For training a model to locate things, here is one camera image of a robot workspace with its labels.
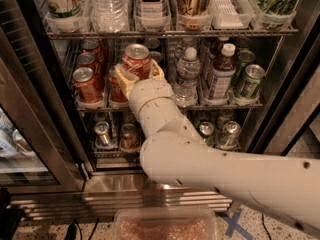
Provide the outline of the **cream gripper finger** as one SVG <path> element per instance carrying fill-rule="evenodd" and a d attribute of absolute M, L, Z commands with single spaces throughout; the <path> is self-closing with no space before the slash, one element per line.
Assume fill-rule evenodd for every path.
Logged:
<path fill-rule="evenodd" d="M 129 98 L 134 86 L 139 82 L 139 77 L 127 71 L 122 64 L 115 66 L 115 73 L 122 93 Z"/>
<path fill-rule="evenodd" d="M 162 68 L 158 65 L 158 63 L 154 59 L 151 60 L 149 78 L 165 80 L 165 74 Z"/>

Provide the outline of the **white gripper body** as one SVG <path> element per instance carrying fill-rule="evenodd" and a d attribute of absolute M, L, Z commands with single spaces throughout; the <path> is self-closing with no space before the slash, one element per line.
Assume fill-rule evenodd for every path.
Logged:
<path fill-rule="evenodd" d="M 173 90 L 166 81 L 139 81 L 129 95 L 129 107 L 146 137 L 159 131 L 182 134 L 187 130 L 186 117 L 173 99 Z"/>

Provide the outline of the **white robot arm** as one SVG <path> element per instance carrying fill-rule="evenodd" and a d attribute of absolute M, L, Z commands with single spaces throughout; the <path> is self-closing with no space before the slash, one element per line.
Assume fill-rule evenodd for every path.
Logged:
<path fill-rule="evenodd" d="M 120 88 L 145 141 L 140 164 L 158 183 L 222 195 L 320 237 L 320 160 L 223 151 L 209 147 L 174 101 L 157 63 L 146 79 L 120 64 Z"/>

